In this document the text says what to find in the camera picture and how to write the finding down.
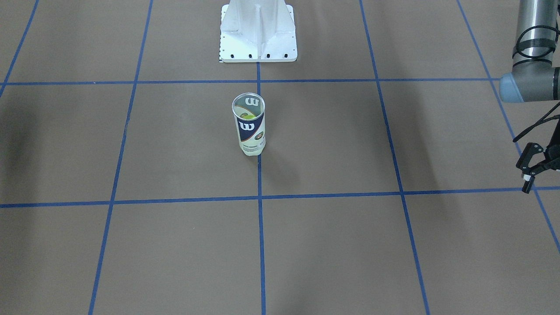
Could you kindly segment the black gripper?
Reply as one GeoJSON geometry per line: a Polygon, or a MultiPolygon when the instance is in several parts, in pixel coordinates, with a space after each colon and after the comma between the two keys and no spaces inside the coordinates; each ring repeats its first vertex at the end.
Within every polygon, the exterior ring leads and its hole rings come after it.
{"type": "Polygon", "coordinates": [[[536,142],[527,143],[516,163],[516,168],[522,171],[522,178],[525,181],[521,190],[529,194],[538,174],[546,170],[560,171],[560,145],[548,145],[544,149],[536,142]],[[543,154],[545,159],[530,166],[532,158],[538,154],[543,154]]]}

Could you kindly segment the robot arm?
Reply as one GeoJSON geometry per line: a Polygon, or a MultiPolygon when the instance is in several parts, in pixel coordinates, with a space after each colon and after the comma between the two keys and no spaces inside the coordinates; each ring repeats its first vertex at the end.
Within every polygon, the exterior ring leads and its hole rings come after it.
{"type": "MultiPolygon", "coordinates": [[[[512,49],[512,70],[500,78],[502,102],[559,101],[559,67],[553,57],[559,49],[559,2],[522,0],[519,4],[516,40],[512,49]]],[[[559,124],[550,142],[526,144],[516,167],[521,170],[522,191],[530,193],[536,176],[559,170],[559,124]]]]}

